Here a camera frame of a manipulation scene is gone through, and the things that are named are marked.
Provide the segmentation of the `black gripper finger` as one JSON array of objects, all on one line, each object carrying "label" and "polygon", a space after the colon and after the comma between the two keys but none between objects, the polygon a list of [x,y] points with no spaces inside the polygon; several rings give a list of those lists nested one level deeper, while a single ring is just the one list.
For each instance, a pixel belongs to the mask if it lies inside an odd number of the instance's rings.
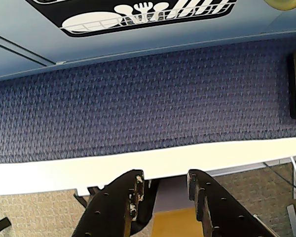
[{"label": "black gripper finger", "polygon": [[206,172],[187,174],[189,199],[205,237],[275,237],[276,233],[253,216],[233,195]]},{"label": "black gripper finger", "polygon": [[74,237],[129,237],[144,197],[144,173],[130,170],[93,196],[73,232]]}]

